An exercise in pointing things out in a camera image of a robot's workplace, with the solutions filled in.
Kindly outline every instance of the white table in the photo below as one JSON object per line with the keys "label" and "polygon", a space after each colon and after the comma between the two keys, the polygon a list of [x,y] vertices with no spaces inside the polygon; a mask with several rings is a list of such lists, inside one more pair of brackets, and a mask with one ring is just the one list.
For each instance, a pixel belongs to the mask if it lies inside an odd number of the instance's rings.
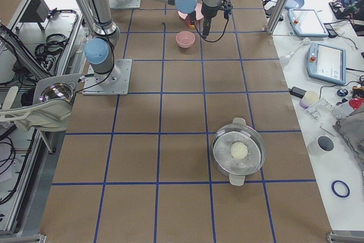
{"label": "white table", "polygon": [[[324,23],[335,22],[328,2],[332,0],[305,0],[303,8],[315,9]],[[292,31],[287,18],[287,11],[283,12],[284,21],[279,22],[274,31],[273,39],[279,56],[285,55],[293,51],[303,38],[297,36],[289,36]],[[364,70],[364,59],[361,52],[364,51],[364,38],[357,37],[351,25],[348,22],[337,23],[334,26],[344,30],[343,36],[352,38],[359,50],[354,50],[350,45],[352,43],[344,38],[313,38],[314,42],[320,42],[332,46],[346,49],[347,67]],[[331,85],[323,81],[314,80],[308,77],[305,68],[305,58],[309,45],[299,49],[290,63],[284,67],[283,72],[286,77],[288,86],[293,86],[312,90],[317,93],[322,85]],[[346,73],[346,82],[358,80],[360,75],[364,73],[349,72]],[[322,98],[326,99],[332,105],[341,100],[336,95],[339,88],[322,89]],[[321,197],[325,205],[325,209],[333,230],[361,230],[364,231],[364,186],[361,172],[356,161],[344,140],[334,131],[332,125],[336,119],[330,113],[322,113],[323,116],[318,121],[310,117],[299,105],[299,99],[292,97],[297,117],[302,129],[302,134],[306,145],[313,142],[319,135],[325,135],[325,132],[319,128],[320,124],[324,124],[324,128],[331,131],[337,137],[332,137],[334,142],[334,150],[317,155],[315,151],[308,149],[311,164],[315,172],[317,183],[320,189]],[[334,195],[331,190],[331,183],[334,180],[343,180],[350,187],[350,196],[342,199]]]}

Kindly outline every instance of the blue plate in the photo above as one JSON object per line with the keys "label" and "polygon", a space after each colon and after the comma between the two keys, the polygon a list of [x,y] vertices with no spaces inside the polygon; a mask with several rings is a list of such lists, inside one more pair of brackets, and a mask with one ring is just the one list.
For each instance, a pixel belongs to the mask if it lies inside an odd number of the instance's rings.
{"label": "blue plate", "polygon": [[305,4],[305,0],[287,0],[284,8],[286,9],[299,9]]}

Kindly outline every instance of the blue joint cap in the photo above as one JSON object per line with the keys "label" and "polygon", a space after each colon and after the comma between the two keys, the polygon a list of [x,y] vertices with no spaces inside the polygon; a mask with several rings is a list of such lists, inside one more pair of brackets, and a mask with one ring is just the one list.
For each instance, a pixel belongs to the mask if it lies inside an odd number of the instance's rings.
{"label": "blue joint cap", "polygon": [[109,56],[109,45],[101,38],[94,38],[85,45],[85,56],[93,65],[99,65]]}
{"label": "blue joint cap", "polygon": [[196,6],[197,0],[175,0],[177,9],[184,14],[192,13]]}

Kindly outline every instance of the gray cloth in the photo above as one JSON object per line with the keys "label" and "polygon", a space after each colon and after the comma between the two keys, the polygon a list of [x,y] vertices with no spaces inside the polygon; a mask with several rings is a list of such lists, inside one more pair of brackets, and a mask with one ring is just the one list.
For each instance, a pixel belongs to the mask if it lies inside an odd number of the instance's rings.
{"label": "gray cloth", "polygon": [[339,120],[333,127],[351,148],[364,183],[364,112]]}

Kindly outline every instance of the shiny metal bowl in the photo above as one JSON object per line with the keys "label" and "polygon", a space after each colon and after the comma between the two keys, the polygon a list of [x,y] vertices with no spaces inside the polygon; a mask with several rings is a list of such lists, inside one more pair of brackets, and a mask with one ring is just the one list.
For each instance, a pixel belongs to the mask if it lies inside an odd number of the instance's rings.
{"label": "shiny metal bowl", "polygon": [[61,98],[71,101],[73,89],[66,83],[56,83],[45,88],[39,96],[39,102],[46,102],[51,99]]}

